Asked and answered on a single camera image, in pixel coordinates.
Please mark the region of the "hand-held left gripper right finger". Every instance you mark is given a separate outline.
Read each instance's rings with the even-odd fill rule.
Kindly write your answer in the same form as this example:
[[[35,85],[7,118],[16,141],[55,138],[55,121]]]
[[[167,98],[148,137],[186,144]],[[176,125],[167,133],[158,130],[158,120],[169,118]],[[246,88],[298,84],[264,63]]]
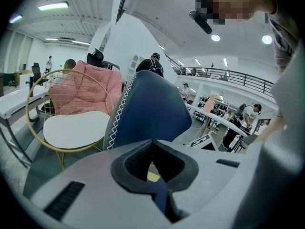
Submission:
[[[168,213],[152,229],[255,229],[261,223],[249,195],[257,160],[165,141],[152,143],[166,183]]]

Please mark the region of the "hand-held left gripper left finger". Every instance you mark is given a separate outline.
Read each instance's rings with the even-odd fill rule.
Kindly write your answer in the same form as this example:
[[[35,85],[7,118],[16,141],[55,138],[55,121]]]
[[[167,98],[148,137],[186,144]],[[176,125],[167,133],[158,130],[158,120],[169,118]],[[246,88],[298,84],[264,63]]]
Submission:
[[[151,196],[133,194],[111,175],[118,148],[88,155],[64,171],[52,169],[43,159],[31,165],[23,195],[47,215],[52,228],[61,229],[166,229],[170,221]]]

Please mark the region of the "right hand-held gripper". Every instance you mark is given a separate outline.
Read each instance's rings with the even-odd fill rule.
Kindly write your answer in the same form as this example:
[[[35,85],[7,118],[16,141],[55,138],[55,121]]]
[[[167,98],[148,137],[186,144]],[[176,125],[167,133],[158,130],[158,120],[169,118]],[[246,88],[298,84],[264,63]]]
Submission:
[[[184,144],[184,146],[188,146],[195,149],[219,151],[218,146],[216,145],[214,139],[210,134],[204,135],[196,140],[191,141],[188,144]]]

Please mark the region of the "dark blue chair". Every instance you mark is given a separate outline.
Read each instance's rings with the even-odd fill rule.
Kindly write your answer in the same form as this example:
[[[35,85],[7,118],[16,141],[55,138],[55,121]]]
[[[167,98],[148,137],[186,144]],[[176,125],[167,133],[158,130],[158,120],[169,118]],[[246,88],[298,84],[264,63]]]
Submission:
[[[177,87],[153,72],[140,71],[125,87],[104,136],[104,150],[130,148],[113,160],[114,180],[128,192],[150,195],[171,222],[187,216],[177,208],[173,193],[186,190],[199,167],[168,142],[191,123]]]

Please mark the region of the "person's right forearm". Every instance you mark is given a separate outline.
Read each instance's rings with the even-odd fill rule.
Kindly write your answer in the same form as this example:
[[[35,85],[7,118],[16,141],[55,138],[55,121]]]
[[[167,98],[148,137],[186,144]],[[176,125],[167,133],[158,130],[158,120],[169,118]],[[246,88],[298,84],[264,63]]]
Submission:
[[[254,140],[255,142],[264,142],[274,132],[283,131],[285,129],[285,121],[282,116],[276,115],[271,123],[265,128],[264,131]]]

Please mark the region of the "black office chair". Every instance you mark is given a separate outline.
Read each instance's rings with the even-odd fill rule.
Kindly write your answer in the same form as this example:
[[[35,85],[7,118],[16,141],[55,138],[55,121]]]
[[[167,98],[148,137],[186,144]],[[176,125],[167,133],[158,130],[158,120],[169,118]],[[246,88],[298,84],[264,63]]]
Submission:
[[[30,88],[32,88],[36,82],[38,82],[38,85],[43,86],[43,84],[49,80],[46,78],[39,80],[41,78],[41,71],[40,71],[40,66],[37,62],[33,63],[31,69],[33,76],[30,77]]]
[[[93,53],[87,54],[87,64],[102,68],[102,61],[104,59],[103,53],[95,49]]]

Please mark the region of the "white table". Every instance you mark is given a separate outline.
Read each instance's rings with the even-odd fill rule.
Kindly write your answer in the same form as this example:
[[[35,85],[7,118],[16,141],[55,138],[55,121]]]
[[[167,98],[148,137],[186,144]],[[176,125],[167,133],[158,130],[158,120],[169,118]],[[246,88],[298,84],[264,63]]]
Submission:
[[[245,132],[244,130],[238,128],[237,126],[235,126],[233,123],[215,115],[215,114],[212,114],[210,112],[206,112],[204,111],[202,108],[198,108],[198,107],[195,107],[193,105],[190,105],[190,104],[185,104],[188,108],[190,108],[190,113],[193,113],[194,111],[200,113],[201,115],[204,115],[206,117],[206,121],[202,124],[202,126],[198,129],[198,131],[196,132],[196,134],[194,135],[194,137],[192,137],[192,140],[194,140],[195,138],[199,138],[199,137],[202,137],[206,134],[208,134],[210,132],[210,130],[208,129],[208,123],[209,121],[212,119],[214,122],[216,121],[217,123],[220,124],[219,126],[219,131],[217,132],[217,135],[215,136],[215,144],[216,144],[216,147],[218,149],[218,147],[220,146],[225,134],[226,134],[226,131],[227,129],[231,129],[231,130],[234,130],[237,134],[240,135],[238,141],[235,143],[235,145],[233,146],[232,150],[236,153],[241,142],[242,142],[242,139],[244,137],[247,137],[248,134],[247,132]]]

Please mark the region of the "white seat cushion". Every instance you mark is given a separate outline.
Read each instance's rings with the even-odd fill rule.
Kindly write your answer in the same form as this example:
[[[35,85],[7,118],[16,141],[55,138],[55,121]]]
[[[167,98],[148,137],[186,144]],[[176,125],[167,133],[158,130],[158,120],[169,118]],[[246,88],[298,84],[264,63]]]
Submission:
[[[101,111],[49,117],[43,126],[44,140],[53,147],[76,149],[105,136],[110,116]]]

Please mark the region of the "black balcony railing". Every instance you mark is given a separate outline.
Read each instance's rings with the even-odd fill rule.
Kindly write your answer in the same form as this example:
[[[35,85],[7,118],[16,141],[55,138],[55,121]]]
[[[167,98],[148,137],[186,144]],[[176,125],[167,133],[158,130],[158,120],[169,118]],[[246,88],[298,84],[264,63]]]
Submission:
[[[171,59],[169,56],[166,55],[166,57],[177,75],[225,81],[249,88],[251,90],[255,90],[259,93],[272,97],[271,88],[273,87],[274,83],[265,79],[246,73],[230,71],[226,69],[218,69],[214,67],[185,67],[181,63],[177,63],[176,61]]]

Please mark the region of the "pink cushion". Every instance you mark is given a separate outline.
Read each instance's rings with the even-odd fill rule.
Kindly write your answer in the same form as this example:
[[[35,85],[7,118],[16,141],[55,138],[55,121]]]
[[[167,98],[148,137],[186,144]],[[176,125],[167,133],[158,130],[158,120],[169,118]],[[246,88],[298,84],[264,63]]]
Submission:
[[[57,79],[48,87],[51,109],[55,115],[75,115],[101,111],[111,115],[122,94],[119,71],[99,68],[78,61],[72,70],[52,74]]]

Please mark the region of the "white sink cabinet black frame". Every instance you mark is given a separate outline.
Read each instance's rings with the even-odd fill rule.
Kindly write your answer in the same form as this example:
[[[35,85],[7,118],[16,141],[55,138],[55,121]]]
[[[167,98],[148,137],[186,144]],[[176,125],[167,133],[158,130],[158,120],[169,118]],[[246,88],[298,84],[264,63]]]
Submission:
[[[22,124],[17,132],[13,131],[12,126],[19,120],[26,121],[28,114],[29,124],[39,137],[42,137],[44,115],[40,106],[48,97],[43,87],[35,87],[33,96],[29,99],[28,93],[28,89],[22,88],[0,97],[0,136],[25,168],[31,165],[40,144],[36,144],[27,122]]]

